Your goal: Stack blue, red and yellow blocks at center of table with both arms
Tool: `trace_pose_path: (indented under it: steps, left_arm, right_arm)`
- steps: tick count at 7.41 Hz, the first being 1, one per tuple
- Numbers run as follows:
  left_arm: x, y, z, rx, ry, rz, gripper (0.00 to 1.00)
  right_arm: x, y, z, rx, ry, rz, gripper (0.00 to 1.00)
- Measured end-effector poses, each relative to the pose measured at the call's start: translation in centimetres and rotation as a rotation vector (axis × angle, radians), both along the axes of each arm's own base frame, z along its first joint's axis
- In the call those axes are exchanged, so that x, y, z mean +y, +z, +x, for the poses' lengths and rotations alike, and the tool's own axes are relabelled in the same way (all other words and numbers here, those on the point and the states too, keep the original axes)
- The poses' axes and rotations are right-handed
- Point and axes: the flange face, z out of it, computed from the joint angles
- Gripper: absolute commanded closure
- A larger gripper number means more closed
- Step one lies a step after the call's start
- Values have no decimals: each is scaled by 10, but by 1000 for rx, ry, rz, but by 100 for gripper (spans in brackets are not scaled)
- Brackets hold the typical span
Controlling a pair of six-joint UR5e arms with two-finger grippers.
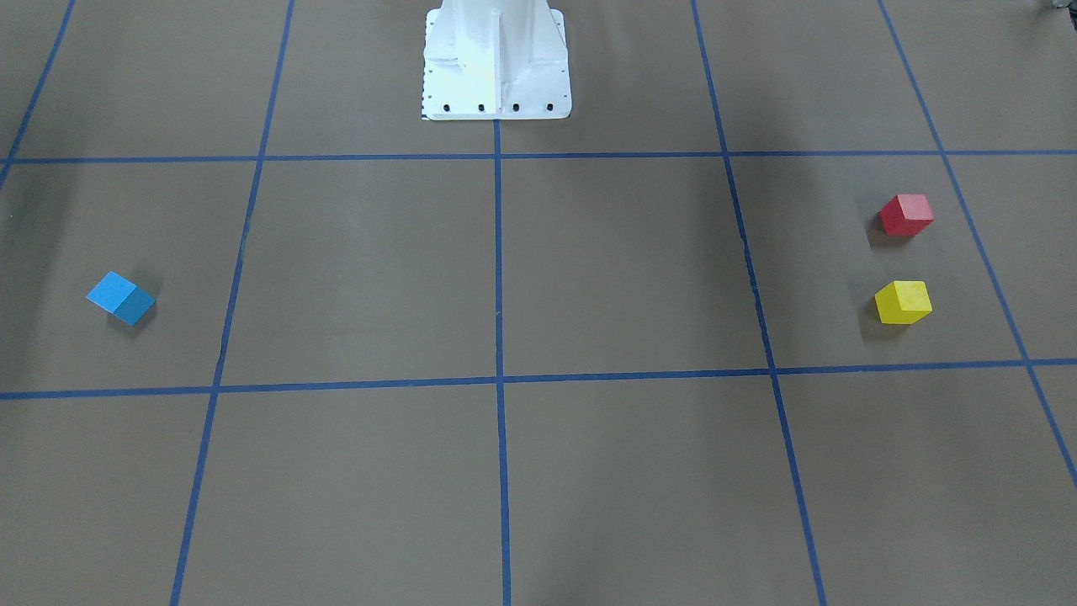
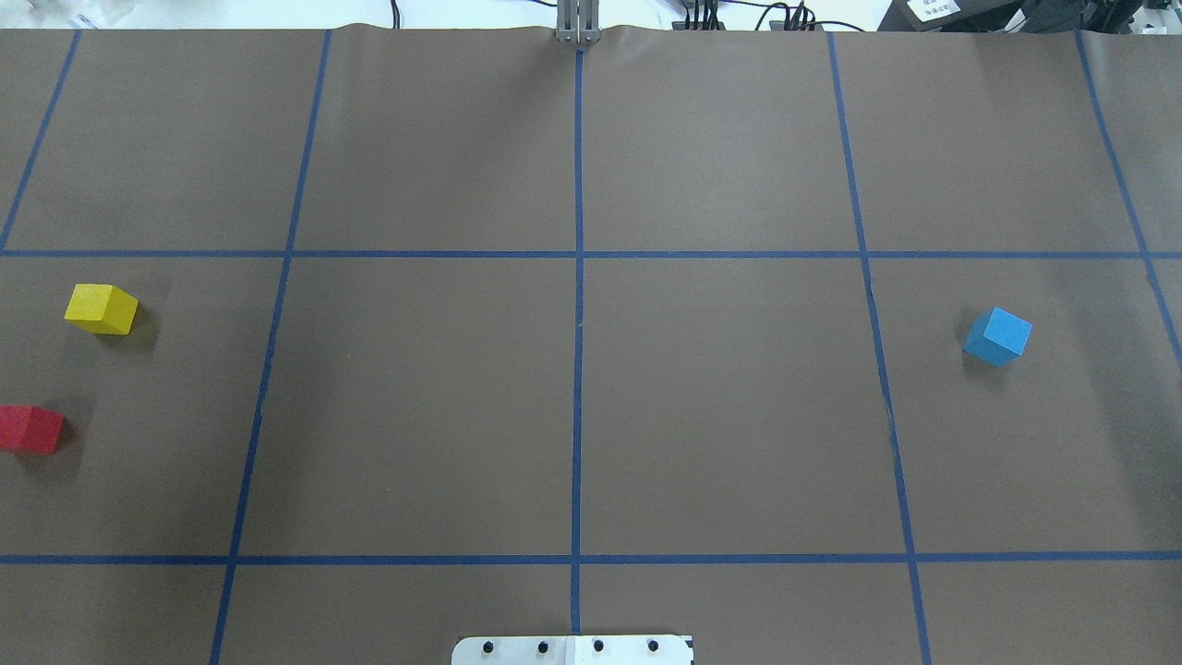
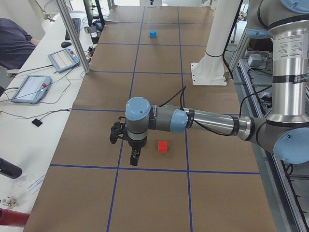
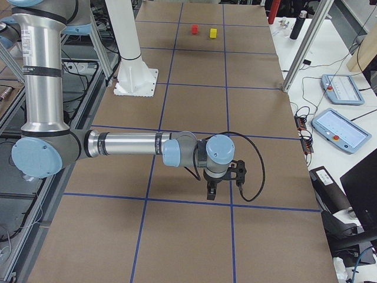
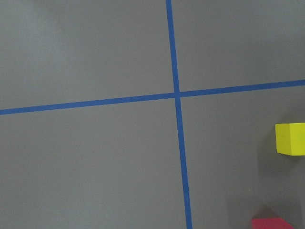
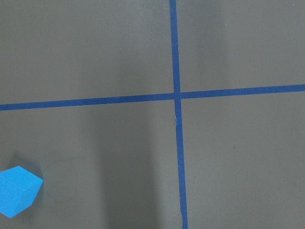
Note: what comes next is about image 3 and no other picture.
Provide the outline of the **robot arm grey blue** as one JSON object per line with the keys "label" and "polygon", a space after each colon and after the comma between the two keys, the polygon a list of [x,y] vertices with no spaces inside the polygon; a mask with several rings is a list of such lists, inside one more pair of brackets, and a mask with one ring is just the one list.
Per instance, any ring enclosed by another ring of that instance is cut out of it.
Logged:
{"label": "robot arm grey blue", "polygon": [[131,146],[131,165],[137,165],[148,130],[182,133],[188,128],[222,136],[238,136],[287,163],[309,159],[309,118],[305,94],[309,79],[309,3],[306,0],[252,0],[247,34],[273,38],[272,111],[266,118],[225,116],[164,103],[150,105],[142,97],[126,103],[126,122],[111,128],[110,142]]}

